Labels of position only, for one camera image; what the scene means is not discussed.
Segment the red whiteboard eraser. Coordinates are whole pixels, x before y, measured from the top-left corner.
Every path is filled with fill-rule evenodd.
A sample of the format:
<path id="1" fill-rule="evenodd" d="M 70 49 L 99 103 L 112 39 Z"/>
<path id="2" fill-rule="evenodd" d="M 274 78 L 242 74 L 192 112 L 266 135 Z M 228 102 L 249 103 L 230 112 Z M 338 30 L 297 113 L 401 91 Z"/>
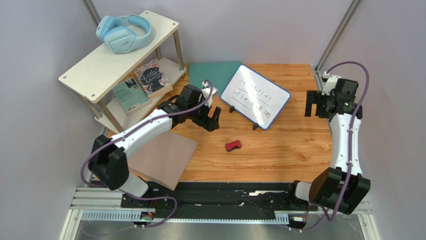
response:
<path id="1" fill-rule="evenodd" d="M 235 140 L 225 144 L 225 149 L 228 152 L 234 149 L 240 149 L 241 147 L 242 147 L 242 143 L 239 140 Z"/>

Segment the blue framed whiteboard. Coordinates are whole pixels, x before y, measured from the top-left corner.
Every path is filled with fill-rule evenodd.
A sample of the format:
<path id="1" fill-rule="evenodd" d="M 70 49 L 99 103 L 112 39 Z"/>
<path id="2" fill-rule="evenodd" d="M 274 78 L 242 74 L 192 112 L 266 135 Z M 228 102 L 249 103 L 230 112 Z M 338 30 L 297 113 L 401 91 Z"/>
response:
<path id="1" fill-rule="evenodd" d="M 241 64 L 220 98 L 259 128 L 267 130 L 291 99 L 291 93 Z"/>

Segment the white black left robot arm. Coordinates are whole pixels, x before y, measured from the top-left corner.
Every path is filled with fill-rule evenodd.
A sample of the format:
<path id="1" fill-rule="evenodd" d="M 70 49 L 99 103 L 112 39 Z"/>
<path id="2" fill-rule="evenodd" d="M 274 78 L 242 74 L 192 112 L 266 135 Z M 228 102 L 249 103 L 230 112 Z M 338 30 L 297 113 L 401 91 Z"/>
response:
<path id="1" fill-rule="evenodd" d="M 81 180 L 89 187 L 94 186 L 84 177 L 84 171 L 88 169 L 111 191 L 120 190 L 134 199 L 141 198 L 149 185 L 130 173 L 128 159 L 155 137 L 186 120 L 209 132 L 217 130 L 221 108 L 217 106 L 212 117 L 209 117 L 217 94 L 218 90 L 210 80 L 205 80 L 202 88 L 187 84 L 179 95 L 161 103 L 148 117 L 128 130 L 110 138 L 98 136 L 90 156 L 81 167 Z"/>

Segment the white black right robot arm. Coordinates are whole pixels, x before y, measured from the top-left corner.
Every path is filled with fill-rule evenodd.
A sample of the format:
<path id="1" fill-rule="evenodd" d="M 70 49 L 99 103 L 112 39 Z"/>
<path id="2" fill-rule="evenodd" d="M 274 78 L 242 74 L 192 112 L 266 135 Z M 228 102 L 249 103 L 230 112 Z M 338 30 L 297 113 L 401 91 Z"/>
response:
<path id="1" fill-rule="evenodd" d="M 350 215 L 371 188 L 363 177 L 358 153 L 358 134 L 362 123 L 362 106 L 355 102 L 359 83 L 332 75 L 324 80 L 323 90 L 306 93 L 306 117 L 312 114 L 327 119 L 332 134 L 330 166 L 311 183 L 295 180 L 294 195 L 300 200 Z"/>

